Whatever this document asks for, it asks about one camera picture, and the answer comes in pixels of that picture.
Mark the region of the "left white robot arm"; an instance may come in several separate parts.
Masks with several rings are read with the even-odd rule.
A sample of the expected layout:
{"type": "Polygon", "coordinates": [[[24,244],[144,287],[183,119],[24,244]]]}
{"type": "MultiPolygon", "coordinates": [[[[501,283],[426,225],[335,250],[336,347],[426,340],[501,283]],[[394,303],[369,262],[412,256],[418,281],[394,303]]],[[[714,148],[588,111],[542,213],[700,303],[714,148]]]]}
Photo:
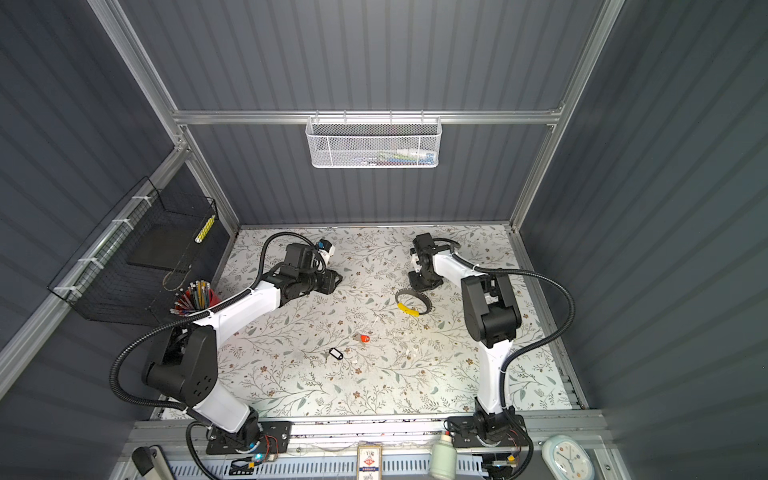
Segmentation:
{"type": "Polygon", "coordinates": [[[328,268],[335,246],[291,243],[263,279],[202,318],[157,335],[142,382],[181,404],[188,415],[232,435],[255,434],[258,414],[218,378],[218,348],[257,318],[313,292],[329,295],[342,276],[328,268]]]}

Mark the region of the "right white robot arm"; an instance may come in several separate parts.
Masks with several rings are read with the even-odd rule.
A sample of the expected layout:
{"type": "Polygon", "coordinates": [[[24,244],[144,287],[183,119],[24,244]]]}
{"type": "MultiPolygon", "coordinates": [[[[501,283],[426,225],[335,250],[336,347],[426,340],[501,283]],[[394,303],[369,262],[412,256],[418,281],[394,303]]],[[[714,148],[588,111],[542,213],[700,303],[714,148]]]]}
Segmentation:
{"type": "Polygon", "coordinates": [[[513,429],[502,407],[505,396],[500,381],[502,363],[522,319],[509,277],[464,265],[454,257],[454,245],[440,245],[429,233],[417,235],[410,250],[414,270],[408,278],[417,292],[434,290],[445,282],[460,290],[466,330],[479,345],[480,377],[472,431],[480,442],[490,445],[513,429]]]}

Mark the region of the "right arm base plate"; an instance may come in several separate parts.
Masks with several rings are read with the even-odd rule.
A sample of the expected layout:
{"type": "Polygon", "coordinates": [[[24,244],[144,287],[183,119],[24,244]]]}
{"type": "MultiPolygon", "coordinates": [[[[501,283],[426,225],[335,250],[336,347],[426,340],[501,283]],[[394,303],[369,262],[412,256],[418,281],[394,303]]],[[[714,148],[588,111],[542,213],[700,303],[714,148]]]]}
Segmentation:
{"type": "Polygon", "coordinates": [[[527,447],[523,417],[514,414],[512,418],[513,422],[505,413],[478,411],[471,416],[448,417],[443,426],[456,448],[510,447],[515,450],[527,447]]]}

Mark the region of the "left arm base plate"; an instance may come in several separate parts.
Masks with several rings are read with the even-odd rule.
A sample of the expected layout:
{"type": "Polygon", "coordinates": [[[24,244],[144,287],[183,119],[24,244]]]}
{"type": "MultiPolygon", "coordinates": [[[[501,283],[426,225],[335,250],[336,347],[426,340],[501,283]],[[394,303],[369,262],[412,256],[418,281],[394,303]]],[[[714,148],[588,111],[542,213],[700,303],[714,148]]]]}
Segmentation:
{"type": "Polygon", "coordinates": [[[236,433],[213,427],[207,434],[208,455],[264,454],[287,452],[293,423],[289,421],[247,421],[236,433]]]}

